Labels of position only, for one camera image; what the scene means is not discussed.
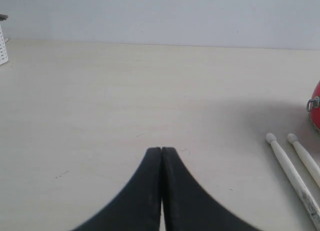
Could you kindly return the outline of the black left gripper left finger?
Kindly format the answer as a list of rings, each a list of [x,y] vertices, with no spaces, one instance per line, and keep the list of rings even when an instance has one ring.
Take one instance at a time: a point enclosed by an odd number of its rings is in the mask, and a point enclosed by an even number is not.
[[[76,231],[158,231],[161,220],[159,147],[148,148],[125,187]]]

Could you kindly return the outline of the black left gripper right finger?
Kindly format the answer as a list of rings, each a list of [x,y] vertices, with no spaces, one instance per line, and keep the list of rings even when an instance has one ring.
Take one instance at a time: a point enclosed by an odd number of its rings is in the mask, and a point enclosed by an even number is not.
[[[194,179],[173,147],[162,148],[162,202],[167,231],[256,231]]]

